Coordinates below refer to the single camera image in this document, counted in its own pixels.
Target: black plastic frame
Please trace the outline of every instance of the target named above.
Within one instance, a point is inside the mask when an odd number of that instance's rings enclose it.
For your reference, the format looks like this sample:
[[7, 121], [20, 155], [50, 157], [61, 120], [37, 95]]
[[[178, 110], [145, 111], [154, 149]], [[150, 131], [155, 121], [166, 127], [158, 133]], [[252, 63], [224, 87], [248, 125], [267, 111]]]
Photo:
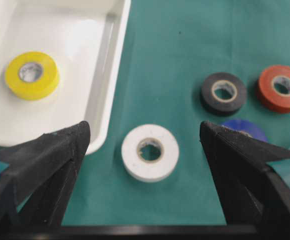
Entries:
[[290, 158], [290, 151], [209, 122], [202, 123], [200, 138], [228, 225], [62, 227], [61, 221], [84, 156], [80, 154], [76, 160], [69, 157], [61, 168], [55, 168], [54, 174], [32, 194], [19, 214], [15, 206], [7, 204], [14, 194], [13, 184], [7, 182], [0, 188], [0, 206], [8, 206], [2, 208], [8, 214], [0, 218], [0, 239], [171, 236], [202, 240], [290, 239], [290, 189], [266, 164]]

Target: white tray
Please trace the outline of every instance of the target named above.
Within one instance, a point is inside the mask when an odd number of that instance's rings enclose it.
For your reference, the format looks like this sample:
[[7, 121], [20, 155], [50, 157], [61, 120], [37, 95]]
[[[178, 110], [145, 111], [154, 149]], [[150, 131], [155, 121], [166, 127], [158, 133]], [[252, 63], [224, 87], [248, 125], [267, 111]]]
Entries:
[[[131, 0], [0, 0], [0, 146], [13, 146], [82, 120], [90, 154], [104, 143]], [[56, 62], [60, 84], [38, 101], [16, 97], [4, 72], [38, 51]]]

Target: green tablecloth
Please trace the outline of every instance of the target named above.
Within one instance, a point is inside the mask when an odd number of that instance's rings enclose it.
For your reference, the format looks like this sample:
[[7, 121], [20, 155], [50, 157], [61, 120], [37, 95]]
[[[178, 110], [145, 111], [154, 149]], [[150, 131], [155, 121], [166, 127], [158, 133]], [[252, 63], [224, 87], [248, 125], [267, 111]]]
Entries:
[[[108, 136], [85, 158], [63, 224], [225, 224], [199, 124], [243, 118], [288, 148], [290, 114], [270, 112], [255, 96], [261, 71], [275, 64], [290, 66], [290, 0], [133, 0]], [[248, 88], [231, 117], [195, 100], [196, 84], [221, 71]], [[143, 124], [167, 128], [180, 147], [162, 182], [134, 180], [122, 163], [124, 137]]]

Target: tape roll core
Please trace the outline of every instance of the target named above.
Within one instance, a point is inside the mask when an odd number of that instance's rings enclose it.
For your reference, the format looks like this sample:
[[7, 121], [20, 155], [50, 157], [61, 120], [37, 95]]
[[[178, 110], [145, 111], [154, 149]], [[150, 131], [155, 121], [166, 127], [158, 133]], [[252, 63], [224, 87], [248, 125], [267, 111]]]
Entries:
[[[224, 90], [230, 97], [218, 97], [217, 90]], [[203, 107], [209, 112], [228, 116], [237, 112], [247, 100], [247, 89], [235, 75], [217, 72], [208, 76], [202, 84], [200, 99]]]
[[[283, 86], [285, 92], [278, 91], [275, 84]], [[268, 109], [281, 114], [290, 113], [290, 67], [274, 65], [266, 68], [258, 80], [258, 96]]]
[[27, 52], [8, 65], [5, 82], [10, 90], [24, 100], [39, 100], [58, 86], [60, 75], [54, 60], [42, 52]]
[[[160, 148], [155, 160], [145, 160], [141, 149], [147, 145]], [[179, 159], [179, 146], [175, 137], [165, 128], [147, 124], [128, 133], [121, 146], [121, 155], [127, 172], [135, 179], [154, 183], [167, 178]]]

